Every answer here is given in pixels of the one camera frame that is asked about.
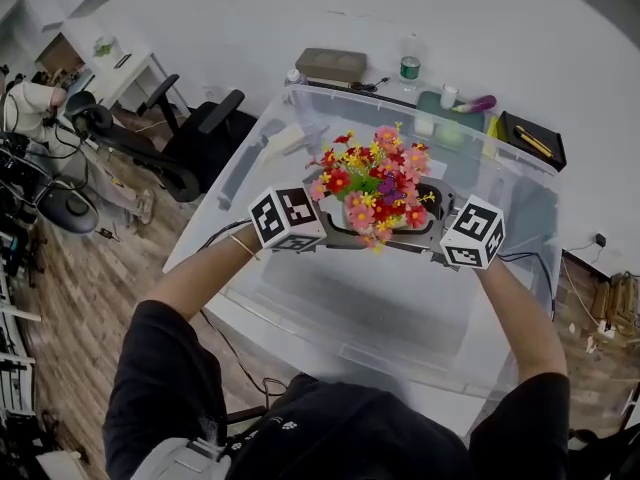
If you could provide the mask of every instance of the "plastic storage container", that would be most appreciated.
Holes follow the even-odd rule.
[[[555,287],[560,259],[556,241],[555,171],[528,154],[457,123],[364,95],[290,86],[275,98],[213,187],[220,201],[215,229],[246,218],[266,186],[300,184],[310,161],[302,148],[269,155],[269,137],[297,122],[292,91],[304,91],[327,125],[330,144],[354,130],[361,144],[381,125],[402,122],[401,138],[430,147],[433,171],[457,192],[504,211],[506,240],[500,253],[541,254]],[[433,123],[433,137],[414,133],[416,119]],[[225,187],[233,187],[226,193]],[[331,199],[322,204],[332,204]],[[341,218],[338,210],[332,215]],[[323,350],[367,367],[428,385],[482,397],[500,397],[516,383],[510,349],[470,269],[455,272],[430,262],[431,254],[384,248],[316,252],[265,251],[228,284],[227,297],[274,326]],[[551,308],[544,273],[535,258],[509,263],[543,307]]]

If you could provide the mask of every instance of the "wooden floor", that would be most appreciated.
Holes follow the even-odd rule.
[[[36,278],[35,289],[22,285],[14,293],[18,307],[43,318],[41,323],[23,325],[27,348],[37,360],[37,408],[58,415],[65,445],[81,445],[87,450],[87,471],[95,479],[106,478],[101,426],[122,338],[136,302],[160,277],[166,258],[197,207],[197,202],[176,203],[158,188],[153,177],[130,167],[117,154],[111,163],[132,187],[154,188],[158,204],[152,224],[140,228],[137,234],[119,227],[120,243],[97,234],[73,237],[46,223],[39,224],[41,235],[49,242],[39,257],[46,273]],[[570,263],[568,267],[590,306],[593,280],[579,267]],[[571,425],[591,428],[604,436],[620,425],[624,403],[637,384],[624,379],[640,377],[640,355],[634,358],[629,352],[606,349],[587,354],[586,322],[577,297],[566,279],[561,279],[556,327],[569,360]],[[577,328],[574,334],[569,331],[571,323]],[[203,344],[222,364],[228,409],[261,404],[262,395],[249,384],[224,341],[202,317],[197,317],[193,325]],[[224,326],[221,328],[256,377],[270,376],[288,382],[296,373]]]

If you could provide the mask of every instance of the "flower bouquet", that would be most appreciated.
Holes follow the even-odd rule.
[[[363,147],[348,132],[333,142],[344,145],[327,148],[322,159],[309,164],[320,166],[322,174],[311,183],[311,198],[320,201],[329,196],[343,203],[350,227],[372,249],[380,250],[394,229],[409,226],[422,229],[427,223],[423,203],[435,202],[430,192],[420,197],[420,177],[429,173],[429,154],[424,144],[405,148],[400,127],[381,126],[373,141]]]

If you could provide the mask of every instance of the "pen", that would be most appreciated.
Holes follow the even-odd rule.
[[[538,150],[540,148],[544,149],[547,153],[549,153],[549,158],[552,155],[551,150],[545,146],[542,142],[540,142],[538,139],[536,139],[533,135],[531,135],[527,130],[525,130],[522,126],[517,125],[516,126],[516,131],[519,132],[519,135],[521,138],[523,138],[523,136],[526,136],[529,140],[527,141],[529,144],[531,144],[531,141],[535,142],[539,147],[537,148]]]
[[[551,153],[549,153],[549,151],[547,151],[546,149],[540,147],[538,145],[538,143],[534,142],[533,140],[531,140],[529,137],[527,137],[524,133],[520,135],[520,138],[522,140],[524,140],[526,143],[528,143],[531,147],[536,148],[538,151],[540,151],[540,153],[542,153],[544,156],[546,156],[547,158],[551,158],[553,155]]]

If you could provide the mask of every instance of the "electrical outlet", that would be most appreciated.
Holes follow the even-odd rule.
[[[594,241],[596,245],[599,245],[600,247],[607,245],[607,238],[602,233],[596,234]]]

